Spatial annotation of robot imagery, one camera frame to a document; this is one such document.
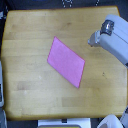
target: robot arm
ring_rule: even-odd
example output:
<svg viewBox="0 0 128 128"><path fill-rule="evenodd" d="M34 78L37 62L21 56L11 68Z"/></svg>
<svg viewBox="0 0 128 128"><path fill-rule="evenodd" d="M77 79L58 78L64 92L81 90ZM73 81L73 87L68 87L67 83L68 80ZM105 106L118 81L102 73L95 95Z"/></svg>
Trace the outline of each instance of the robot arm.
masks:
<svg viewBox="0 0 128 128"><path fill-rule="evenodd" d="M92 34L88 44L101 46L128 68L128 22L121 17L108 15L101 30Z"/></svg>

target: pink towel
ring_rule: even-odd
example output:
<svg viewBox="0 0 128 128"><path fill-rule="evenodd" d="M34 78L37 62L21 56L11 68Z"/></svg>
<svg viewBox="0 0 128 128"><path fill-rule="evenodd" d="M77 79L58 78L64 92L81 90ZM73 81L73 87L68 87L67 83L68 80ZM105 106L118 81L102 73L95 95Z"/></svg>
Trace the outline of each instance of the pink towel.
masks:
<svg viewBox="0 0 128 128"><path fill-rule="evenodd" d="M79 88L85 60L69 49L57 37L54 37L47 61L64 78Z"/></svg>

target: white object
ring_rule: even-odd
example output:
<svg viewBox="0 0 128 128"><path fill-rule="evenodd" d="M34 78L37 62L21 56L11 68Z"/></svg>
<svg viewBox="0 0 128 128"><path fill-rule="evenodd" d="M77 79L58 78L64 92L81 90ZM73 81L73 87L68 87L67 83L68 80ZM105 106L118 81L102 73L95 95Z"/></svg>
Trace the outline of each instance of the white object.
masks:
<svg viewBox="0 0 128 128"><path fill-rule="evenodd" d="M101 121L97 128L123 128L123 126L115 115L109 115Z"/></svg>
<svg viewBox="0 0 128 128"><path fill-rule="evenodd" d="M101 46L128 68L128 22L121 17L108 15L101 30L92 34L88 44Z"/></svg>
<svg viewBox="0 0 128 128"><path fill-rule="evenodd" d="M38 120L38 126L41 125L79 125L81 128L91 128L90 118L67 119L67 123L62 123L61 119L56 120Z"/></svg>

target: metal clamp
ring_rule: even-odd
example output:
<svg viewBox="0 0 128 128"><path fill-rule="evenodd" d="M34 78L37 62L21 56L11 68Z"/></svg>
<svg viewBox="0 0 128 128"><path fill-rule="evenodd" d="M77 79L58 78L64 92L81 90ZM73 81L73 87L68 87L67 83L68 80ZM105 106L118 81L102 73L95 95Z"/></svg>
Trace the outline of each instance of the metal clamp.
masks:
<svg viewBox="0 0 128 128"><path fill-rule="evenodd" d="M114 22L111 20L106 20L102 24L100 35L101 34L108 34L109 36L111 36L113 29L114 29Z"/></svg>

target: wooden tabletop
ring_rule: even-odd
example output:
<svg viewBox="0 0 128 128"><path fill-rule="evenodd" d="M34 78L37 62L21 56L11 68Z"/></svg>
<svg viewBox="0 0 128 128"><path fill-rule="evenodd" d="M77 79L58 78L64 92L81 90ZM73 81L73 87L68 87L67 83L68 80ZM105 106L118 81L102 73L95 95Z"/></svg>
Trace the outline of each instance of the wooden tabletop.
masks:
<svg viewBox="0 0 128 128"><path fill-rule="evenodd" d="M87 44L116 7L10 11L3 66L7 119L120 116L127 105L127 70L110 53ZM86 60L80 88L56 72L47 57L54 36Z"/></svg>

